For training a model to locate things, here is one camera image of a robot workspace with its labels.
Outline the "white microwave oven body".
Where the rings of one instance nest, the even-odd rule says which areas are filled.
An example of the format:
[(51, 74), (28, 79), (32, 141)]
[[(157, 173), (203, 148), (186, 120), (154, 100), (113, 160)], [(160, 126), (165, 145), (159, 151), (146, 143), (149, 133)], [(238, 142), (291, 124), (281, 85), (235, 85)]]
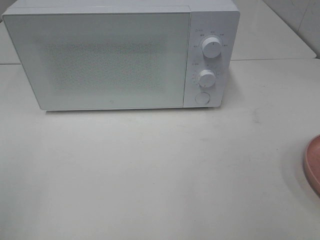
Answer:
[[(183, 105), (181, 107), (111, 108), (106, 110), (219, 107), (229, 76), (229, 65), (240, 19), (240, 11), (231, 0), (18, 0), (3, 13), (2, 20), (4, 22), (6, 15), (174, 13), (190, 15)], [(215, 58), (207, 58), (203, 55), (202, 43), (204, 39), (213, 36), (221, 40), (221, 53)], [(216, 82), (212, 87), (203, 88), (199, 85), (198, 74), (202, 70), (212, 70), (215, 73)], [(208, 104), (196, 103), (195, 97), (199, 93), (210, 95)]]

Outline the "pink round plate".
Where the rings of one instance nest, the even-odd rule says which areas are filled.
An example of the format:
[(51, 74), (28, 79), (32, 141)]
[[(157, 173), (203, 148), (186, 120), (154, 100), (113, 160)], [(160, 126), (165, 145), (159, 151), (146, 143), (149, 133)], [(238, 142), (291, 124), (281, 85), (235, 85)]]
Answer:
[(320, 196), (320, 135), (310, 140), (305, 148), (303, 170), (309, 185)]

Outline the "white timer knob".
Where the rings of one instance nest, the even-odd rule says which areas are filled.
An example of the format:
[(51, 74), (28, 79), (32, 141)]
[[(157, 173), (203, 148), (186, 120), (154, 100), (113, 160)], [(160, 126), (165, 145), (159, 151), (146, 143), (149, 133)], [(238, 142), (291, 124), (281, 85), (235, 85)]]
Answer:
[(204, 69), (198, 74), (198, 84), (202, 88), (210, 88), (216, 83), (216, 74), (210, 69)]

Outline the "white microwave door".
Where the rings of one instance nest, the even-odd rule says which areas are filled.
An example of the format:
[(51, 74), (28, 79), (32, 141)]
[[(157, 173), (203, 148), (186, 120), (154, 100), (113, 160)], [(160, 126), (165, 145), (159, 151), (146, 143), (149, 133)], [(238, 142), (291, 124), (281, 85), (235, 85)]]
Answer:
[(6, 15), (39, 107), (179, 108), (189, 13)]

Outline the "round door release button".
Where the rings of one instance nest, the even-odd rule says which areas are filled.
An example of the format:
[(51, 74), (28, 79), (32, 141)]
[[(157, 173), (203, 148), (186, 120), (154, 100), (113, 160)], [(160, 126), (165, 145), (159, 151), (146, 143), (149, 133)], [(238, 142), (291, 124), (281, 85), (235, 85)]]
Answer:
[(200, 92), (195, 96), (195, 102), (199, 105), (207, 105), (210, 102), (210, 95), (206, 92)]

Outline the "upper white power knob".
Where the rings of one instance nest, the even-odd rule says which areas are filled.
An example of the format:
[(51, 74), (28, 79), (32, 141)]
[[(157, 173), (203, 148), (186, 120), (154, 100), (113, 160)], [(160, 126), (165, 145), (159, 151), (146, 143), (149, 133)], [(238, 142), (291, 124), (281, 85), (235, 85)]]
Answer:
[(208, 59), (214, 59), (221, 54), (222, 42), (217, 36), (210, 36), (201, 44), (203, 55)]

